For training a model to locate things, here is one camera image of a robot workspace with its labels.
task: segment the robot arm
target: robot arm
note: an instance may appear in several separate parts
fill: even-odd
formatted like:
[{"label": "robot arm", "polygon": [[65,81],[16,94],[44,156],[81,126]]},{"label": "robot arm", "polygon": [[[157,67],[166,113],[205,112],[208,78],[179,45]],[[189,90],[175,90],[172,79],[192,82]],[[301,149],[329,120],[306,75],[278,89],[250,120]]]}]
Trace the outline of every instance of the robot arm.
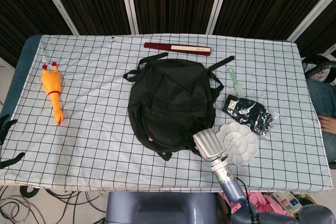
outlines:
[{"label": "robot arm", "polygon": [[206,161],[212,162],[211,170],[219,182],[224,194],[230,202],[239,202],[241,208],[231,215],[232,224],[335,224],[332,212],[322,206],[308,205],[299,211],[298,222],[289,216],[280,215],[275,212],[257,212],[249,202],[241,189],[237,179],[231,171],[229,164],[222,157],[223,148],[220,145],[215,132],[208,129],[206,125],[197,125],[201,130],[193,135],[194,142]]}]

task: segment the blue jeans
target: blue jeans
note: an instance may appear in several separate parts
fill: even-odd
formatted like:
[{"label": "blue jeans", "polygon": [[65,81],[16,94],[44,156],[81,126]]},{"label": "blue jeans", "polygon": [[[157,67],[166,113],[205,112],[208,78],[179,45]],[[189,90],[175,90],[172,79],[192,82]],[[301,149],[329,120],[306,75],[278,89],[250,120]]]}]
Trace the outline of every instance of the blue jeans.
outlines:
[{"label": "blue jeans", "polygon": [[[336,118],[336,87],[311,79],[307,80],[307,86],[317,115]],[[336,160],[336,134],[322,131],[322,136],[328,162],[332,162]]]}]

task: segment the orange rubber chicken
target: orange rubber chicken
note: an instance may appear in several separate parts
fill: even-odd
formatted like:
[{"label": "orange rubber chicken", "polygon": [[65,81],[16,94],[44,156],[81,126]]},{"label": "orange rubber chicken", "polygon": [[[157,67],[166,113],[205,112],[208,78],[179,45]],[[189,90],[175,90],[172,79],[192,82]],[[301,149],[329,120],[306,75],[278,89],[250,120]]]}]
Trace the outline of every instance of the orange rubber chicken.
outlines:
[{"label": "orange rubber chicken", "polygon": [[53,71],[47,70],[47,65],[43,65],[43,73],[41,76],[42,86],[44,91],[51,99],[52,107],[54,108],[55,122],[60,125],[63,120],[63,113],[59,107],[59,92],[61,92],[61,78],[57,69],[56,62],[53,61]]}]

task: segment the table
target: table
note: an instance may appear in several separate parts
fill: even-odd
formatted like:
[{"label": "table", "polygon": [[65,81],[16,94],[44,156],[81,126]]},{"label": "table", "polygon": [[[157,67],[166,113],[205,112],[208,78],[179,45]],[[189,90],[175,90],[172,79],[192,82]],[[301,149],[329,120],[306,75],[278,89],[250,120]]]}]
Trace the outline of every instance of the table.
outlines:
[{"label": "table", "polygon": [[[232,121],[220,110],[226,96],[234,94],[226,72],[229,66],[236,68],[250,99],[280,113],[269,139],[259,139],[254,160],[232,165],[249,189],[332,188],[296,44],[188,34],[29,39],[3,108],[3,113],[14,110],[12,118],[18,119],[7,136],[3,159],[21,151],[26,156],[0,170],[0,183],[63,190],[219,191],[210,163],[189,151],[174,153],[165,162],[134,137],[127,114],[132,84],[122,76],[135,69],[141,58],[159,52],[144,48],[145,42],[210,46],[208,57],[169,53],[169,58],[197,61],[206,67],[236,55],[235,61],[215,72],[225,86],[214,104],[215,131]],[[62,74],[61,126],[55,126],[51,102],[40,81],[42,65],[53,60]],[[23,89],[18,94],[20,85]]]}]

